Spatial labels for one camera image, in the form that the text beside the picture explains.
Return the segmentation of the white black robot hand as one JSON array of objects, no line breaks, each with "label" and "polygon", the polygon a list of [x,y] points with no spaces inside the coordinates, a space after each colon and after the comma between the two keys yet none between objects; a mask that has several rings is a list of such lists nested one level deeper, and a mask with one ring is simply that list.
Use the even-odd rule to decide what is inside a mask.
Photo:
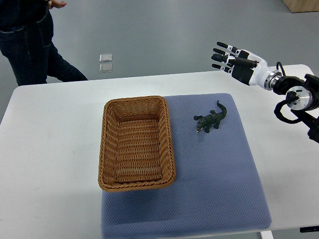
[{"label": "white black robot hand", "polygon": [[260,56],[235,46],[217,42],[211,59],[213,68],[224,71],[237,81],[248,86],[260,86],[272,90],[275,83],[283,76],[279,70],[269,67]]}]

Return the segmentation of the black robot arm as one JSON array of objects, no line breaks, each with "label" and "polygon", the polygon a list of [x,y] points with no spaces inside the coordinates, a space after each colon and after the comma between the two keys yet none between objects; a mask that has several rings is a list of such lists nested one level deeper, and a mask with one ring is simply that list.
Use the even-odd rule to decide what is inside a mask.
[{"label": "black robot arm", "polygon": [[[273,91],[278,95],[285,95],[285,100],[279,102],[274,110],[275,116],[288,124],[303,122],[308,128],[309,139],[319,141],[319,118],[308,114],[308,111],[319,107],[319,78],[305,74],[305,81],[298,77],[282,76],[274,84]],[[282,113],[282,107],[286,105],[297,117],[288,119]]]}]

